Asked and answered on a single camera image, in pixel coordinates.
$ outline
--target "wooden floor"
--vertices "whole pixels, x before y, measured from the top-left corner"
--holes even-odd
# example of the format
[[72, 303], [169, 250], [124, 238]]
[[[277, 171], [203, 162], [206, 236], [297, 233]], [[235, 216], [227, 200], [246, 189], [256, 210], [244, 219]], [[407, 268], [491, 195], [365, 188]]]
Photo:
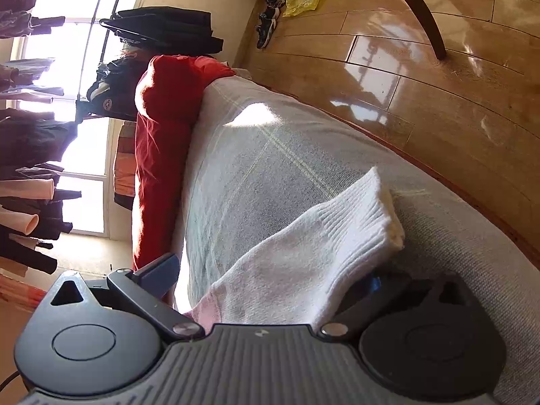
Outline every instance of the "wooden floor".
[[242, 66], [436, 170], [540, 250], [540, 0], [321, 0]]

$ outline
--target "red pillow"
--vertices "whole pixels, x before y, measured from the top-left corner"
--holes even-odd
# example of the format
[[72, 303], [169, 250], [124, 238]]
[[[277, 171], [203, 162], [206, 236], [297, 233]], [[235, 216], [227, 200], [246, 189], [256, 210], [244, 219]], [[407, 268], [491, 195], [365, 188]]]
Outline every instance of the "red pillow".
[[234, 71], [213, 58], [155, 56], [135, 94], [133, 267], [169, 251], [191, 131], [204, 89]]

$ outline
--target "sunlight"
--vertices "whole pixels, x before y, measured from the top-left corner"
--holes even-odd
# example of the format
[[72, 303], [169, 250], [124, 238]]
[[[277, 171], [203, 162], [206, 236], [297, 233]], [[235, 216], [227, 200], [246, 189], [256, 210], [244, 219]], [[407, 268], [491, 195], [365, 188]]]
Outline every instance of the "sunlight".
[[388, 122], [386, 116], [363, 105], [350, 105], [339, 100], [331, 100], [330, 103], [334, 106], [348, 106], [352, 111], [354, 118], [361, 122], [379, 122], [382, 125], [386, 125]]
[[263, 103], [251, 104], [237, 115], [232, 122], [225, 124], [231, 128], [268, 125], [279, 121], [278, 117], [272, 113], [268, 105]]

